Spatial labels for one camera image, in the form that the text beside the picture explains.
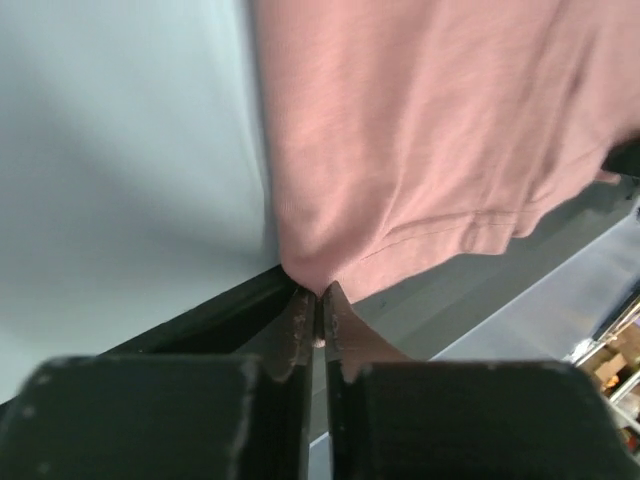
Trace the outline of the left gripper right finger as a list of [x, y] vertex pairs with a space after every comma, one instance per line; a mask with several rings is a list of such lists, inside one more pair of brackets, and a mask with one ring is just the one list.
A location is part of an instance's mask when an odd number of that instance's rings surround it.
[[336, 479], [635, 479], [601, 395], [559, 361], [417, 361], [322, 297]]

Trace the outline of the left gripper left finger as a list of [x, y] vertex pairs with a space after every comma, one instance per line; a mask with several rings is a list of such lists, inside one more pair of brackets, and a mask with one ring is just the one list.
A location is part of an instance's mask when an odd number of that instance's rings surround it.
[[59, 357], [1, 423], [5, 479], [303, 479], [313, 294], [225, 355]]

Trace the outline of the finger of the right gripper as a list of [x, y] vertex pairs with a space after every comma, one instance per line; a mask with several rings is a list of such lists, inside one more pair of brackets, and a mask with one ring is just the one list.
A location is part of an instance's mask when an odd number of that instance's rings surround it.
[[608, 152], [602, 170], [632, 178], [640, 177], [640, 139], [622, 141]]

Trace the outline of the pink t shirt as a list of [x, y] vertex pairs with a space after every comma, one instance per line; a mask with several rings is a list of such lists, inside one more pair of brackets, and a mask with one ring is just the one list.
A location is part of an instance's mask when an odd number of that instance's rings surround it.
[[498, 255], [639, 133], [635, 1], [256, 1], [281, 264], [364, 299]]

